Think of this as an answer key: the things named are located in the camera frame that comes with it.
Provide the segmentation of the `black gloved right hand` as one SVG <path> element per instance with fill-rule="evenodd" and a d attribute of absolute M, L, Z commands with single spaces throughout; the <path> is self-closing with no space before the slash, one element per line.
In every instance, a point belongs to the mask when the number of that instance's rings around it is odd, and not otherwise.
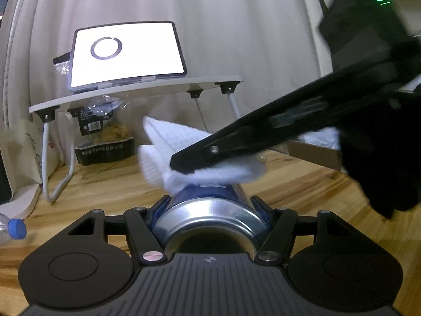
<path fill-rule="evenodd" d="M 370 207 L 393 218 L 420 204 L 420 89 L 359 97 L 338 122 L 343 167 Z"/>

